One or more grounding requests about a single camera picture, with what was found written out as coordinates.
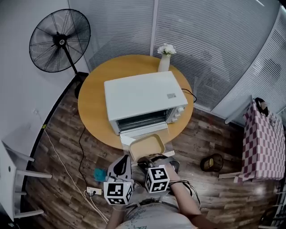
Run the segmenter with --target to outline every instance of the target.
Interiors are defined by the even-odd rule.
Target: blue object
[[[104,182],[106,177],[106,171],[102,169],[95,169],[93,176],[95,181]]]

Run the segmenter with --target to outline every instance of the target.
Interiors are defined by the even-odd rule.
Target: hand
[[[179,180],[181,180],[179,175],[175,172],[173,166],[170,163],[165,165],[165,169],[166,169],[166,171],[167,171],[167,173],[169,175],[170,181],[179,181]]]

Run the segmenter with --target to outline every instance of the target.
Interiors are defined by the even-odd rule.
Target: flower vase
[[[167,72],[169,71],[169,67],[170,67],[170,58],[171,55],[162,55],[162,58],[160,60],[160,64],[158,67],[158,72]]]

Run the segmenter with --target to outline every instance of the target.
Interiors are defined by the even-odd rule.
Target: chair
[[[262,215],[258,228],[279,229],[286,228],[286,175],[279,182],[279,192],[276,193],[276,204],[267,209]]]
[[[32,157],[28,157],[22,153],[12,151],[16,156],[26,161],[34,161]],[[4,210],[14,221],[15,218],[23,218],[43,214],[43,210],[15,213],[14,195],[26,195],[26,192],[15,192],[15,177],[20,174],[24,176],[52,178],[51,174],[38,173],[29,170],[18,170],[7,152],[3,142],[0,140],[0,204]]]

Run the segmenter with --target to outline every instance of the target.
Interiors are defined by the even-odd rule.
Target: wall outlet
[[[33,114],[38,114],[39,111],[38,111],[36,108],[34,108],[34,109],[32,109],[32,113],[33,113]]]
[[[100,188],[92,188],[92,187],[87,187],[86,191],[88,192],[89,195],[101,195],[102,190]]]

